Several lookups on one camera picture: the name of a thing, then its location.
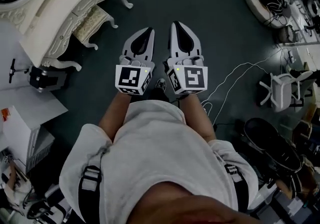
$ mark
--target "clutter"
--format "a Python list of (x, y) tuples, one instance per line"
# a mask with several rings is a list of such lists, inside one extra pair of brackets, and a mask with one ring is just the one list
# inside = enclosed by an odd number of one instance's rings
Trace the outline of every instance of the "clutter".
[(279, 29), (277, 39), (279, 43), (295, 43), (301, 40), (298, 34), (299, 30), (295, 31), (292, 25), (287, 25)]
[(50, 70), (32, 67), (29, 74), (29, 83), (38, 92), (54, 91), (61, 89), (67, 78), (67, 72), (64, 70)]
[(258, 170), (269, 179), (275, 180), (289, 199), (299, 197), (309, 207), (317, 202), (319, 186), (315, 180), (312, 163), (303, 155), (298, 155), (294, 144), (279, 135), (278, 131), (267, 121), (253, 118), (242, 125), (238, 131), (244, 137), (253, 153), (245, 149)]
[(291, 64), (294, 63), (296, 60), (295, 60), (295, 57), (293, 56), (291, 50), (288, 51), (288, 55), (289, 55), (290, 63), (291, 63)]
[(1, 110), (1, 114), (2, 114), (2, 120), (3, 120), (4, 122), (7, 121), (8, 116), (10, 116), (9, 109), (6, 108), (6, 109)]
[(256, 18), (265, 26), (282, 28), (291, 17), (289, 0), (246, 0)]
[(27, 173), (48, 155), (55, 138), (44, 127), (32, 127), (25, 122), (15, 107), (9, 111), (10, 116), (3, 123), (3, 134), (17, 166)]
[(319, 8), (317, 3), (314, 0), (305, 0), (306, 7), (311, 17), (314, 18), (319, 14)]
[[(0, 159), (3, 156), (9, 159), (10, 164), (10, 166), (6, 166), (5, 170), (1, 171), (0, 179), (3, 182), (2, 188), (5, 192), (3, 196), (8, 201), (7, 210), (13, 210), (9, 219), (15, 212), (18, 212), (30, 220), (61, 224), (67, 218), (71, 207), (66, 202), (59, 185), (52, 185), (44, 196), (38, 195), (29, 178), (16, 165), (17, 160), (13, 160), (12, 154), (9, 151), (2, 151)], [(8, 185), (8, 181), (13, 175), (15, 177), (14, 184)]]

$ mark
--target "black shoe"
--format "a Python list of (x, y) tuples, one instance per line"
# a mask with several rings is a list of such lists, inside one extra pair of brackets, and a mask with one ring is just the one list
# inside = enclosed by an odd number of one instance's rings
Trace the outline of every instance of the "black shoe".
[(166, 80), (164, 78), (158, 79), (156, 82), (155, 88), (161, 88), (164, 92), (166, 91)]

